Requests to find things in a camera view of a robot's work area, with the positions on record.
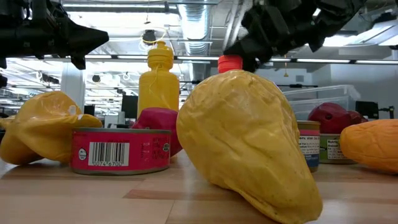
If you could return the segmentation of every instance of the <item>red bottle cap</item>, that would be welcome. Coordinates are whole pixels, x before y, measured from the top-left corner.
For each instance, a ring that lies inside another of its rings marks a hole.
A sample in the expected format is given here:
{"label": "red bottle cap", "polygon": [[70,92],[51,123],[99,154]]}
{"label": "red bottle cap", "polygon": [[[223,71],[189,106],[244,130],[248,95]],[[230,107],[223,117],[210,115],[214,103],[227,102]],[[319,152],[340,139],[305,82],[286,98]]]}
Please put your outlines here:
{"label": "red bottle cap", "polygon": [[243,59],[238,55],[223,55],[218,59],[218,73],[243,68]]}

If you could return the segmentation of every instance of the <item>wooden table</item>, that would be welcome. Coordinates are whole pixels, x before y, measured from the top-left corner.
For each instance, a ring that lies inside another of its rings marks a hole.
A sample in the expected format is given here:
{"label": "wooden table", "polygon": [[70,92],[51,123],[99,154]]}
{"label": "wooden table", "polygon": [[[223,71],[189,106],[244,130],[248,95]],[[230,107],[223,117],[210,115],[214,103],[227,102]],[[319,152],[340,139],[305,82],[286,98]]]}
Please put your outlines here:
{"label": "wooden table", "polygon": [[[324,203],[313,223],[398,223],[398,176],[354,165],[314,173]],[[0,162],[0,223],[274,223],[238,194],[207,183],[184,152],[168,170],[126,177],[74,174],[42,160]]]}

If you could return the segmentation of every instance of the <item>yellow squeeze bottle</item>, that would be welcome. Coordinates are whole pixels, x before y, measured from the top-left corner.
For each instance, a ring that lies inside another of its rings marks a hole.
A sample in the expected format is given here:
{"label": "yellow squeeze bottle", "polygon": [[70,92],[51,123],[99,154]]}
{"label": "yellow squeeze bottle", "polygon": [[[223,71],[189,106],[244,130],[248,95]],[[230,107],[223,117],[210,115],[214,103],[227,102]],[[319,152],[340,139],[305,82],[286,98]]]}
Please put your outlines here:
{"label": "yellow squeeze bottle", "polygon": [[146,108],[167,108],[178,111],[180,81],[170,73],[174,55],[171,48],[163,41],[157,42],[157,48],[148,53],[148,66],[151,71],[139,79],[138,118]]}

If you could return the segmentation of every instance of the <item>fluorescent light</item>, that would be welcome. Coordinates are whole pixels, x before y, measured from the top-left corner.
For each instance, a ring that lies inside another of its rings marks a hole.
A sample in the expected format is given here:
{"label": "fluorescent light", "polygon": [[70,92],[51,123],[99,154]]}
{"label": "fluorescent light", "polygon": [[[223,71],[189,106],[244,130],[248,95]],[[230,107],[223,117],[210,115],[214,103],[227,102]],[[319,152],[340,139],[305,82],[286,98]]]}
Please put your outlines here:
{"label": "fluorescent light", "polygon": [[290,62],[290,58],[271,58],[270,62]]}
{"label": "fluorescent light", "polygon": [[313,16],[318,16],[320,12],[321,12],[320,9],[315,10],[315,12],[313,13]]}
{"label": "fluorescent light", "polygon": [[29,88],[29,89],[42,89],[42,88],[60,88],[59,86],[22,86],[22,85],[16,85],[16,86],[10,86],[11,88]]}
{"label": "fluorescent light", "polygon": [[129,42],[134,40],[141,40],[140,37],[110,37],[109,42]]}
{"label": "fluorescent light", "polygon": [[120,108],[120,106],[116,106],[116,105],[96,105],[95,107],[98,107],[98,108]]}
{"label": "fluorescent light", "polygon": [[177,60],[218,60],[218,57],[207,57],[207,56],[178,56]]}
{"label": "fluorescent light", "polygon": [[86,89],[91,90],[116,90],[120,87],[101,87],[101,86],[86,86]]}
{"label": "fluorescent light", "polygon": [[21,106],[1,106],[4,109],[20,109]]}
{"label": "fluorescent light", "polygon": [[178,40],[178,43],[198,43],[198,44],[212,44],[210,40]]}
{"label": "fluorescent light", "polygon": [[159,8],[160,6],[148,4],[64,4],[63,7],[142,7]]}
{"label": "fluorescent light", "polygon": [[357,60],[356,63],[369,65],[398,65],[398,60]]}
{"label": "fluorescent light", "polygon": [[[44,55],[44,59],[46,59],[46,58],[58,58],[58,57],[53,57],[52,55]],[[36,59],[36,57],[28,56],[28,57],[24,57],[24,59]]]}
{"label": "fluorescent light", "polygon": [[392,37],[386,41],[384,41],[383,43],[379,44],[381,46],[395,46],[398,45],[398,35],[396,35],[395,37]]}
{"label": "fluorescent light", "polygon": [[148,55],[119,55],[120,59],[148,59]]}
{"label": "fluorescent light", "polygon": [[334,59],[297,59],[297,62],[306,62],[306,63],[349,63],[349,60],[334,60]]}
{"label": "fluorescent light", "polygon": [[123,98],[122,96],[85,96],[85,98],[90,98],[90,99],[121,99]]}
{"label": "fluorescent light", "polygon": [[111,59],[110,55],[86,55],[85,58]]}

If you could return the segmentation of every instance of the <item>yellow squash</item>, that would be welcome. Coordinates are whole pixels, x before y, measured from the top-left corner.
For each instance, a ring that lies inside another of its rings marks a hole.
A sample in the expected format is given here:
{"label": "yellow squash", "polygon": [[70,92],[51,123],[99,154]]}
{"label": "yellow squash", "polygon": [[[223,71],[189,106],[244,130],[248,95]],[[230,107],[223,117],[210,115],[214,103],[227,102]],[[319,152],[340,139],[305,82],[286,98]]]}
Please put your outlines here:
{"label": "yellow squash", "polygon": [[343,154],[360,164],[398,173],[398,119],[352,125],[342,132]]}
{"label": "yellow squash", "polygon": [[322,200],[299,148],[291,107],[274,83],[241,70],[195,87],[177,119],[178,139],[211,183],[241,194],[281,223],[316,220]]}
{"label": "yellow squash", "polygon": [[14,119],[4,119],[2,160],[16,165],[47,158],[68,163],[73,128],[99,128],[97,118],[82,114],[76,103],[61,91],[34,96],[22,105]]}

